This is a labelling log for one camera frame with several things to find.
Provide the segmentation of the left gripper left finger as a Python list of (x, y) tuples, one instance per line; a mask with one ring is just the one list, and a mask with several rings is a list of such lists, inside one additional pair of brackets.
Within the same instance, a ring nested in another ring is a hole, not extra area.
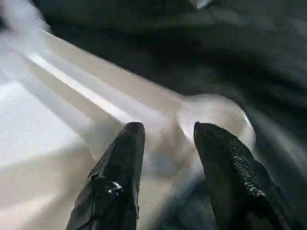
[(126, 124), (86, 178), (66, 229), (137, 228), (144, 144), (143, 124)]

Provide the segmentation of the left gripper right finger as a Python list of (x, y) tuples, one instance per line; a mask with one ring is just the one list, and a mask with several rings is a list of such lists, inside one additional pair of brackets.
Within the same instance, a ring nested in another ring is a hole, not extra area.
[(298, 219), (265, 167), (227, 130), (195, 123), (194, 143), (220, 230), (296, 230)]

